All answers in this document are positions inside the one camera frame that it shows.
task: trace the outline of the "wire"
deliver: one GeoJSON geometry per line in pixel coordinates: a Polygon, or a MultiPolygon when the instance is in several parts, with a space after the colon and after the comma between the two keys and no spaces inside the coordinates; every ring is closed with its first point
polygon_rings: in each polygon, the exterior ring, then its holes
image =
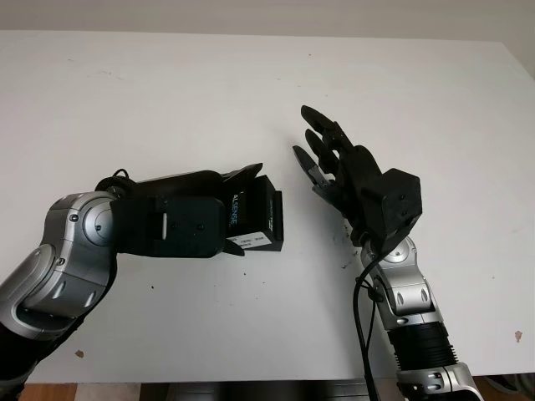
{"type": "Polygon", "coordinates": [[[364,283],[362,284],[362,287],[363,287],[363,288],[371,288],[371,287],[373,287],[373,286],[369,283],[369,281],[366,280],[366,279],[364,279],[364,283]]]}
{"type": "Polygon", "coordinates": [[[371,319],[369,320],[368,339],[366,340],[366,353],[369,353],[369,343],[371,342],[371,333],[374,331],[375,309],[377,302],[374,301],[374,306],[371,308],[371,319]]]}
{"type": "Polygon", "coordinates": [[[362,332],[362,326],[360,325],[360,312],[359,312],[359,292],[362,284],[366,281],[366,276],[372,271],[381,261],[381,257],[376,257],[357,278],[357,282],[353,291],[353,314],[354,324],[357,327],[357,334],[359,335],[360,352],[362,353],[362,363],[364,365],[364,378],[366,380],[366,387],[368,388],[368,394],[370,401],[379,401],[377,395],[377,389],[375,388],[374,377],[371,374],[371,367],[369,365],[368,352],[366,350],[366,342],[364,341],[364,333],[362,332]]]}
{"type": "Polygon", "coordinates": [[[114,174],[113,174],[113,177],[116,177],[117,175],[119,175],[120,173],[123,173],[125,175],[125,178],[129,178],[128,176],[128,171],[126,171],[125,169],[118,169],[114,174]]]}

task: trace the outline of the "floor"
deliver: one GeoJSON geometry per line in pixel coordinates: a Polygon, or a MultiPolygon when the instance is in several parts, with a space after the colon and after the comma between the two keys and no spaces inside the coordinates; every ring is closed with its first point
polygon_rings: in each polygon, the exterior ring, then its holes
{"type": "MultiPolygon", "coordinates": [[[[392,383],[386,384],[385,391],[392,391],[392,383]]],[[[486,401],[529,401],[522,395],[508,395],[499,393],[483,378],[476,378],[477,387],[486,401]]],[[[251,391],[251,384],[248,384],[248,393],[251,391]]],[[[112,383],[112,384],[29,384],[24,389],[21,401],[145,401],[150,399],[156,401],[157,398],[165,400],[165,385],[141,386],[138,383],[112,383]]]]}

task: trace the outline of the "silver robot arm segment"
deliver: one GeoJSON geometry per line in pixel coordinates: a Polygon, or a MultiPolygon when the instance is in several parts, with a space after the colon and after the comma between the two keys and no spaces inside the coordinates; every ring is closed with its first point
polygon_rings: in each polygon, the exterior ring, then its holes
{"type": "Polygon", "coordinates": [[[48,210],[41,245],[0,285],[0,399],[17,399],[37,363],[84,320],[115,278],[116,198],[67,195],[48,210]]]}
{"type": "Polygon", "coordinates": [[[108,192],[67,195],[47,213],[41,245],[0,286],[0,323],[48,341],[102,297],[110,279],[108,192]]]}
{"type": "MultiPolygon", "coordinates": [[[[482,401],[470,370],[457,361],[447,340],[441,311],[418,268],[416,256],[415,243],[406,237],[370,273],[381,300],[381,321],[400,367],[398,387],[408,399],[482,401]],[[442,398],[453,393],[458,398],[442,398]]],[[[365,246],[361,253],[363,265],[375,257],[365,246]]]]}

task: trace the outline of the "white tabletop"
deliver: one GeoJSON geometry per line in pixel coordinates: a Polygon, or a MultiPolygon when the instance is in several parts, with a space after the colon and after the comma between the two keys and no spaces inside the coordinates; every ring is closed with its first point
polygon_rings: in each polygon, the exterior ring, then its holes
{"type": "MultiPolygon", "coordinates": [[[[3,31],[0,279],[56,199],[118,168],[145,180],[263,162],[284,200],[280,253],[119,256],[107,298],[32,381],[363,376],[361,266],[293,157],[302,104],[421,178],[420,269],[472,373],[535,370],[535,83],[501,44],[3,31]]],[[[373,369],[392,376],[377,328],[373,369]]]]}

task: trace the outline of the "robotic hand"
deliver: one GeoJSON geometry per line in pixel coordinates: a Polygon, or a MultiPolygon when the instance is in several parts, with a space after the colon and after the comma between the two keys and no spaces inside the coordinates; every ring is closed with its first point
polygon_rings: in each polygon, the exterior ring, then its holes
{"type": "Polygon", "coordinates": [[[306,140],[319,167],[294,146],[298,163],[313,182],[313,191],[348,220],[354,246],[362,247],[365,269],[357,278],[353,308],[370,399],[377,401],[378,395],[368,360],[370,335],[365,342],[360,326],[361,287],[367,288],[374,311],[378,305],[400,368],[398,387],[407,399],[483,400],[468,367],[457,362],[408,237],[422,213],[420,179],[396,169],[381,173],[373,155],[362,145],[353,146],[336,122],[308,106],[301,108],[301,115],[321,139],[307,129],[306,140]],[[320,168],[334,180],[327,180],[320,168]],[[369,274],[373,285],[366,280],[369,274]]]}
{"type": "Polygon", "coordinates": [[[37,363],[104,298],[115,279],[117,253],[244,255],[227,239],[229,201],[261,168],[249,165],[225,175],[205,170],[140,183],[119,170],[93,192],[56,201],[41,245],[0,285],[0,399],[17,399],[37,363]]]}

